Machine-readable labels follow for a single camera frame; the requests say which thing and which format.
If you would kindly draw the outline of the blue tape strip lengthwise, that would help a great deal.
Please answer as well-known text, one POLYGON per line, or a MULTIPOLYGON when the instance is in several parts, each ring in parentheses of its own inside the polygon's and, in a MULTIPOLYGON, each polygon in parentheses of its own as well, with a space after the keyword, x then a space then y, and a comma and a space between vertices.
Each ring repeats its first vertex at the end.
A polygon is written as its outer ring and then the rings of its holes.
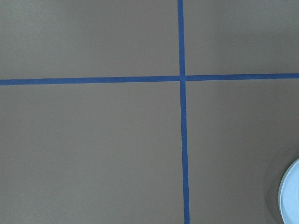
POLYGON ((181 147, 182 147, 182 177, 183 177, 183 207, 184 223, 190 223, 189 202, 189 172, 188 172, 188 143, 187 143, 187 115, 186 115, 186 78, 185 78, 185 30, 184 4, 178 4, 178 49, 179 49, 179 78, 180 78, 180 115, 181 115, 181 147))

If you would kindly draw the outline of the white round plate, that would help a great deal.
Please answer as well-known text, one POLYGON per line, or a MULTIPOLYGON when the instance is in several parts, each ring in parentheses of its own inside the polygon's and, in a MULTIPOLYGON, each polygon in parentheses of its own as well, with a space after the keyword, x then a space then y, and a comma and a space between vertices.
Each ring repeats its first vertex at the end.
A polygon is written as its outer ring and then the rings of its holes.
POLYGON ((299 223, 299 160, 286 170, 278 192, 278 206, 284 224, 299 223))

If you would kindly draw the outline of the blue tape strip crosswise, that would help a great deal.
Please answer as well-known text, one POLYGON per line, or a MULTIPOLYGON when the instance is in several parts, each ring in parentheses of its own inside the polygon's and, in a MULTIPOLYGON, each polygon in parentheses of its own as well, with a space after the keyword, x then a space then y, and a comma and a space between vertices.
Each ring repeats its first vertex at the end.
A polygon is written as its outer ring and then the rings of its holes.
POLYGON ((1 86, 6 85, 43 85, 43 84, 101 84, 101 83, 145 83, 145 82, 180 82, 180 81, 222 81, 222 80, 266 80, 296 79, 298 73, 275 74, 226 74, 226 75, 187 75, 148 76, 148 77, 76 77, 76 78, 33 78, 2 79, 1 86))

